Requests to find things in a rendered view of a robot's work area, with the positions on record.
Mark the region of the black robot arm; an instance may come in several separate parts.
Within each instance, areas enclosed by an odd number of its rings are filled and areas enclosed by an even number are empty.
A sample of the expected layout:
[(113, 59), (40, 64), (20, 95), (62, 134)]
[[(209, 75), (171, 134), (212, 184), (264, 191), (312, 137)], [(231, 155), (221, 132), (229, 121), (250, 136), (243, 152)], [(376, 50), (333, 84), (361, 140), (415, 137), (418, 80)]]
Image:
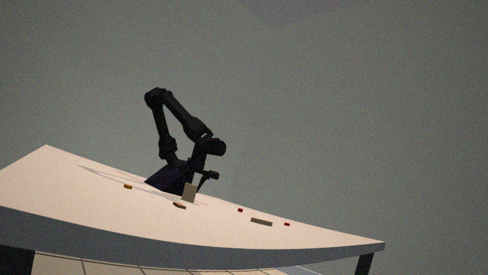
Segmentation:
[[(226, 144), (219, 138), (212, 138), (211, 130), (198, 118), (191, 116), (171, 91), (156, 87), (145, 93), (145, 101), (152, 110), (159, 133), (159, 157), (167, 161), (169, 165), (167, 168), (175, 169), (172, 167), (172, 163), (174, 159), (178, 160), (175, 153), (178, 149), (175, 138), (169, 134), (163, 105), (166, 105), (168, 110), (177, 118), (188, 138), (195, 143), (193, 151), (215, 156), (225, 154)], [(205, 133), (206, 135), (201, 137)]]

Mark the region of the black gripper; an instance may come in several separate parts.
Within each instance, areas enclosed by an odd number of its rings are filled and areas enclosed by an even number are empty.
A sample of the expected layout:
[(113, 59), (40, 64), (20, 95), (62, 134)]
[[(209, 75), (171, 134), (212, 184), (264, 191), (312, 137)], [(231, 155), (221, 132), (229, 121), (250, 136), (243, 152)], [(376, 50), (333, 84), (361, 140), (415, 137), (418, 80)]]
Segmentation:
[[(180, 169), (179, 171), (182, 174), (183, 189), (185, 187), (185, 179), (186, 179), (186, 175), (187, 175), (186, 170), (194, 171), (194, 172), (197, 172), (197, 173), (200, 173), (203, 175), (201, 177), (201, 180), (200, 180), (200, 183), (198, 185), (196, 193), (201, 188), (201, 185), (206, 181), (206, 179), (209, 180), (209, 178), (213, 178), (215, 180), (219, 180), (219, 175), (220, 175), (219, 172), (215, 172), (212, 170), (210, 170), (208, 172), (208, 171), (203, 170), (206, 157), (207, 157), (206, 154), (203, 154), (203, 153), (197, 152), (197, 151), (193, 151), (192, 155), (191, 155), (190, 165), (185, 165), (185, 164), (183, 164), (183, 162), (178, 161), (176, 159), (173, 160), (172, 167)], [(199, 169), (200, 171), (198, 171), (197, 169)]]

